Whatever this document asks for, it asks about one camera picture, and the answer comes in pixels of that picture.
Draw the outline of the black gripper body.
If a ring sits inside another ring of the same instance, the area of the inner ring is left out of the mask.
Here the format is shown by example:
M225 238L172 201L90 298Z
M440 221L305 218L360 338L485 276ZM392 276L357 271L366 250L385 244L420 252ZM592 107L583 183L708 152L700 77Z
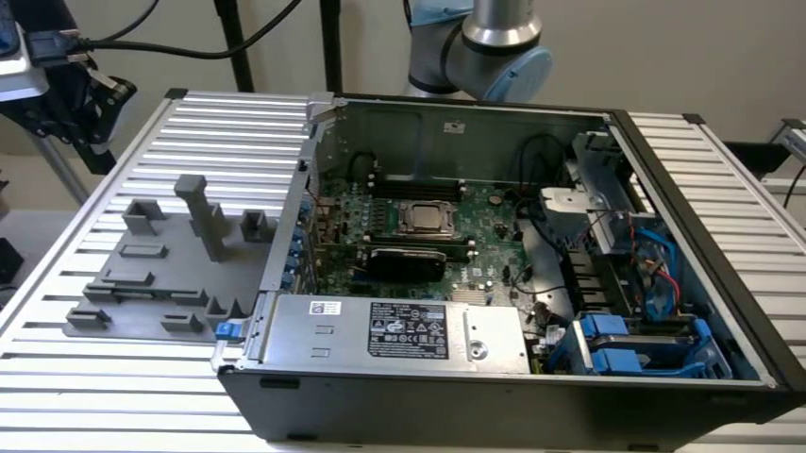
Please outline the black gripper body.
M54 136L65 143L87 142L81 113L89 86L86 68L71 63L43 69L49 88L43 94L1 103L1 115L38 138Z

